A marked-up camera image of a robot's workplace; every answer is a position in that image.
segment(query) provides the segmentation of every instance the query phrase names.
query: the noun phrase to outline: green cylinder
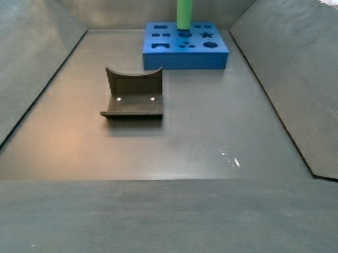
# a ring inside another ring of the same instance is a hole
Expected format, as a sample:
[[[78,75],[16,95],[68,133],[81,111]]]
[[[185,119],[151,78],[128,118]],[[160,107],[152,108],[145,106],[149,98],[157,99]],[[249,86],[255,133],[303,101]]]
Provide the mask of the green cylinder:
[[[191,24],[192,0],[176,0],[176,28],[188,30]]]

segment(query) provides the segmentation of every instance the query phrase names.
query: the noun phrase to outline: star-shaped hole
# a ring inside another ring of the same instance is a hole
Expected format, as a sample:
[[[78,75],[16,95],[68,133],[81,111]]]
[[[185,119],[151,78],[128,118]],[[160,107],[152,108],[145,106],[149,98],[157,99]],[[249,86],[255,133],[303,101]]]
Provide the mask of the star-shaped hole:
[[[203,33],[200,34],[203,38],[212,38],[212,34],[208,34],[208,33]]]

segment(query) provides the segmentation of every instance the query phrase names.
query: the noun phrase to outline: curved plastic part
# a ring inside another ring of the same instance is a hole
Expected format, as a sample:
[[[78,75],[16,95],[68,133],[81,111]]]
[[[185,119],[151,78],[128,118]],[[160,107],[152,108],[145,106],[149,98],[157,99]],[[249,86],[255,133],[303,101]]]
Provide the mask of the curved plastic part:
[[[163,69],[144,74],[122,74],[105,68],[110,88],[110,101],[105,118],[161,117]]]

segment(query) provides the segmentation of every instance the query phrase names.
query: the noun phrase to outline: shape sorter block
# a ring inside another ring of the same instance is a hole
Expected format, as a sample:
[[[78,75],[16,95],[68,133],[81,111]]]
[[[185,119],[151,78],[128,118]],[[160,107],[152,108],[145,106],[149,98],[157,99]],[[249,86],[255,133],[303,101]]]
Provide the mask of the shape sorter block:
[[[144,69],[223,69],[228,49],[213,23],[191,23],[177,30],[175,22],[147,23]]]

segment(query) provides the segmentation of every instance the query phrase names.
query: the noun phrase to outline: gray wall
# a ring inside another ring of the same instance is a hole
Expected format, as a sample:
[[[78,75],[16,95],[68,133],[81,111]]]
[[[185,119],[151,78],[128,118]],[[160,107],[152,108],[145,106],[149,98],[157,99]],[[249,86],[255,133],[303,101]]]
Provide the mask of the gray wall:
[[[57,0],[89,29],[143,29],[173,21],[176,0]],[[193,21],[228,29],[256,0],[193,0]]]
[[[257,0],[231,33],[312,173],[338,178],[338,11]]]
[[[0,144],[85,28],[52,0],[0,0]]]

